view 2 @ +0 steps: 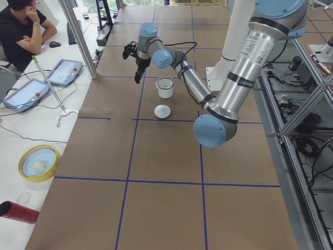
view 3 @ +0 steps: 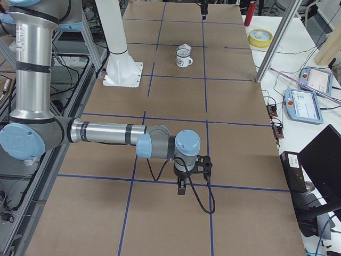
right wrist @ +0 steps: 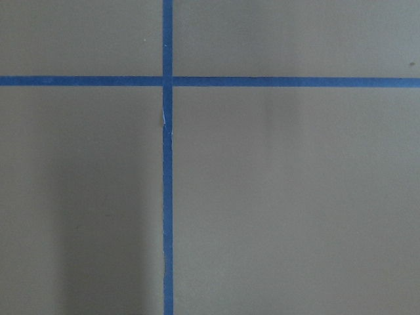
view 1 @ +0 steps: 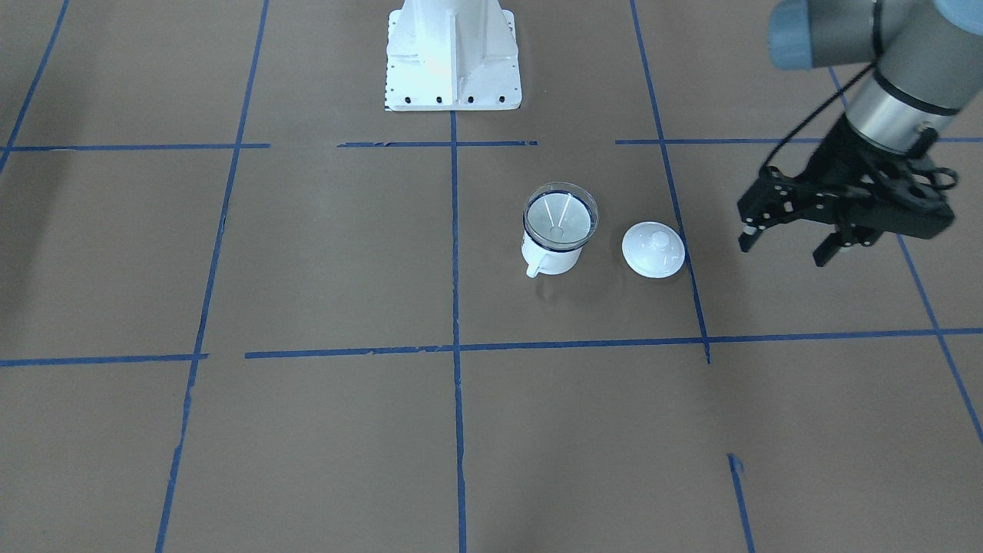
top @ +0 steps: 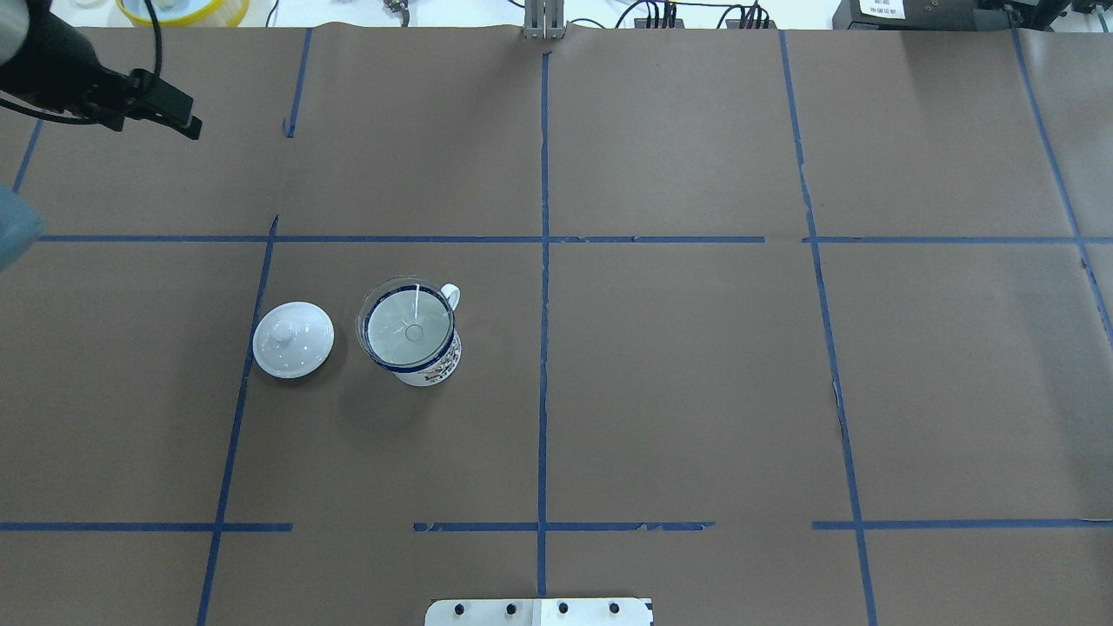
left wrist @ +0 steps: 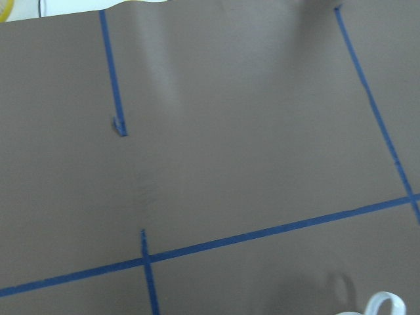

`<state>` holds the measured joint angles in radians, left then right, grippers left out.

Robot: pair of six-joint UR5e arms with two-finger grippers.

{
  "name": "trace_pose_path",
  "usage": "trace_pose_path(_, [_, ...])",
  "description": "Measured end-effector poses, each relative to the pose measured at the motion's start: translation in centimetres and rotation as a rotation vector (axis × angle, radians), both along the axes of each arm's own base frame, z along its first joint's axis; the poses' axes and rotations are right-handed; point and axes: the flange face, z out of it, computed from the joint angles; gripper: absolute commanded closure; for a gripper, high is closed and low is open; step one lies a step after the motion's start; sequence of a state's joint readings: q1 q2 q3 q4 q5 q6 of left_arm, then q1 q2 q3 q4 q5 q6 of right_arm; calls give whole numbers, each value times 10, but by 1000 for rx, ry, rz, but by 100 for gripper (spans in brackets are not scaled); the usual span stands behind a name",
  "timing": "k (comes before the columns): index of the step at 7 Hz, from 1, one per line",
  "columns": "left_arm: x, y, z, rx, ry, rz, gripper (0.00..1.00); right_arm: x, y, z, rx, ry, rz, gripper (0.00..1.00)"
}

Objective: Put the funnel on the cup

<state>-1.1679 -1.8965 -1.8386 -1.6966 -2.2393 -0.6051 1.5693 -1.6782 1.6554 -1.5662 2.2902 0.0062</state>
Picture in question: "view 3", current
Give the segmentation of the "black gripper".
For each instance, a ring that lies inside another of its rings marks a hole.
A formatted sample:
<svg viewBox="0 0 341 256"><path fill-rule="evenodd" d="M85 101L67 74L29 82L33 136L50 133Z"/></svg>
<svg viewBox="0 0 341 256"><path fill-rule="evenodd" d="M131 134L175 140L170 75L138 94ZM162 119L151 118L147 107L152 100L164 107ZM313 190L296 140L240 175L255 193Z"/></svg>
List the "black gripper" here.
<svg viewBox="0 0 341 256"><path fill-rule="evenodd" d="M206 20L206 14L208 14L208 0L200 1L200 10L202 15L202 19Z"/></svg>
<svg viewBox="0 0 341 256"><path fill-rule="evenodd" d="M186 179L191 176L190 172L180 171L176 167L174 167L174 173L177 176L177 194L185 195L186 192Z"/></svg>

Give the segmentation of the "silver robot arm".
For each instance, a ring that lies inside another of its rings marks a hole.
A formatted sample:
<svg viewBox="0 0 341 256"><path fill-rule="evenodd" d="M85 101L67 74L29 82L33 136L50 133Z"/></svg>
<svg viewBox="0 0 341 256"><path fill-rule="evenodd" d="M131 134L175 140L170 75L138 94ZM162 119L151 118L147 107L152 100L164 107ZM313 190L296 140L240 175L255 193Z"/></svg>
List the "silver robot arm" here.
<svg viewBox="0 0 341 256"><path fill-rule="evenodd" d="M50 111L52 34L82 29L81 1L9 1L9 14L16 27L17 101L1 130L4 151L25 161L68 142L132 145L139 157L173 161L183 195L190 175L198 170L200 138L194 131L172 136L162 125L85 122Z"/></svg>

